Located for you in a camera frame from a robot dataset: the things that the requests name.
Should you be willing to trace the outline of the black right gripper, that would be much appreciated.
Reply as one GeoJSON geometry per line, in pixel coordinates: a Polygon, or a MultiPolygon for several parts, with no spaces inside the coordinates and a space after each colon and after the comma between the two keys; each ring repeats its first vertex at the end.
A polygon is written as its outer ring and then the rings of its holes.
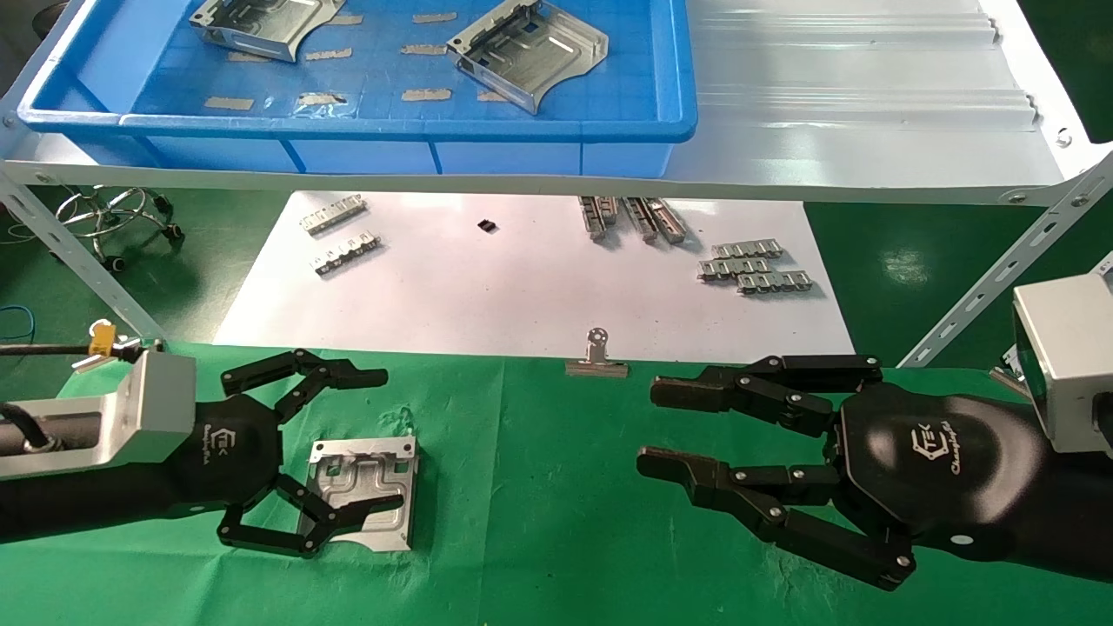
{"type": "MultiPolygon", "coordinates": [[[[874,356],[767,356],[708,365],[699,376],[654,376],[657,407],[738,412],[820,437],[837,420],[823,395],[881,382],[874,356]]],[[[643,447],[637,472],[683,487],[697,508],[732,516],[756,539],[824,568],[894,591],[916,571],[910,535],[948,542],[1006,530],[1048,454],[1033,409],[985,397],[918,395],[892,383],[863,389],[839,409],[848,479],[831,466],[731,467],[643,447]],[[850,508],[850,483],[895,522],[867,534],[806,512],[850,508]]]]}

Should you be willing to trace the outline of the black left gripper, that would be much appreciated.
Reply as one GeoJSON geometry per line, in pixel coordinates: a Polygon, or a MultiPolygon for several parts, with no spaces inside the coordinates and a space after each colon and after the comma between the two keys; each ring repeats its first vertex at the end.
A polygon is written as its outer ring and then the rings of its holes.
{"type": "Polygon", "coordinates": [[[323,390],[372,389],[387,381],[385,369],[362,370],[347,359],[322,359],[306,349],[224,372],[220,383],[227,399],[198,402],[193,432],[170,454],[178,501],[206,509],[228,507],[217,527],[223,546],[301,558],[315,557],[334,535],[358,531],[367,516],[398,509],[405,503],[401,493],[329,506],[309,487],[278,475],[283,460],[279,424],[298,415],[323,390]],[[245,395],[287,376],[302,380],[273,409],[245,395]],[[262,502],[270,489],[309,517],[309,530],[289,532],[243,524],[243,513],[262,502]]]}

